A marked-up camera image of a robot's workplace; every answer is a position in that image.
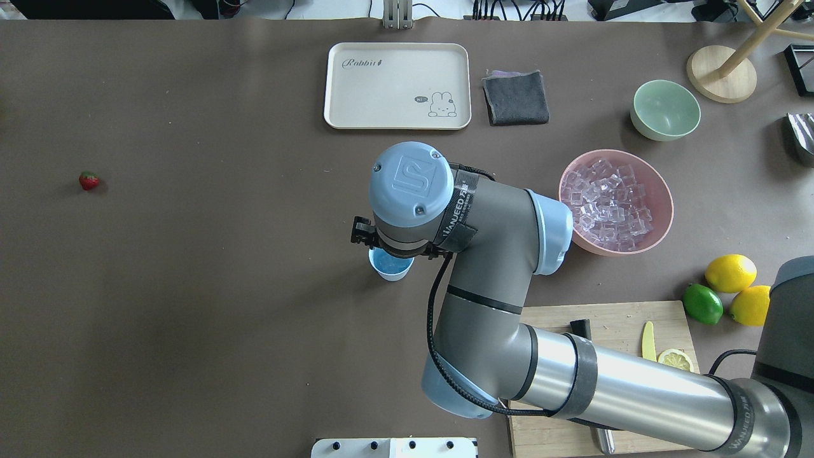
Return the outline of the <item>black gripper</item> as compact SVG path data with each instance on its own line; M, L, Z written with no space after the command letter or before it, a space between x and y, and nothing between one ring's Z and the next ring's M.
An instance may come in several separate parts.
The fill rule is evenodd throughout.
M368 249L381 247L375 224L372 223L372 220L363 216L354 217L350 242L352 244L361 244L362 246L368 247Z

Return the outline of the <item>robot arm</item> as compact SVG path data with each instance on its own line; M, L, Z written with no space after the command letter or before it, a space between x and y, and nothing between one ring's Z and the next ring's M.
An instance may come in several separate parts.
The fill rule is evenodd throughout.
M409 141L374 161L369 202L374 218L355 218L353 243L452 268L425 319L424 392L439 408L625 430L721 457L812 456L812 257L779 268L750 377L728 380L602 347L526 306L532 276L555 272L572 240L560 201Z

